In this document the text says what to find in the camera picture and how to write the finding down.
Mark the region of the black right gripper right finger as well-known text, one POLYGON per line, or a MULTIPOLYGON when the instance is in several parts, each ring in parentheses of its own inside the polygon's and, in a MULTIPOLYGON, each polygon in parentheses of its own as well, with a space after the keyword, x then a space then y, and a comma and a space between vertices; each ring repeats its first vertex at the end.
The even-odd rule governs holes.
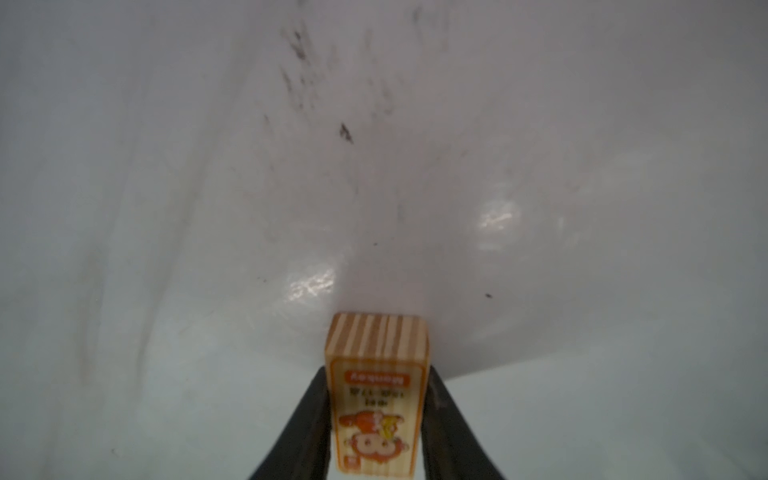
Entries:
POLYGON ((426 479, 504 479, 433 366, 428 375, 421 438, 426 479))

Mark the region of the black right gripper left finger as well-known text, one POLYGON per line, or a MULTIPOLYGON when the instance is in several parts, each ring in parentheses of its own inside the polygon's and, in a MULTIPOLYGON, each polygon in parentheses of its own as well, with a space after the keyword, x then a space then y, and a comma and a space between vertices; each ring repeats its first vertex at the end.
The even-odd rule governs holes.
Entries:
POLYGON ((331 405, 325 369, 311 380, 250 480, 325 480, 331 459, 331 405))

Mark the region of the printed wood block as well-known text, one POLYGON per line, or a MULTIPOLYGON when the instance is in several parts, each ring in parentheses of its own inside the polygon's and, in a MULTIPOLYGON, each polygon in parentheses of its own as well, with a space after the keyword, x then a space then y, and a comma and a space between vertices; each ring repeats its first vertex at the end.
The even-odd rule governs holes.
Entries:
POLYGON ((325 344, 332 431, 340 472, 414 476, 430 369, 419 316, 339 312, 325 344))

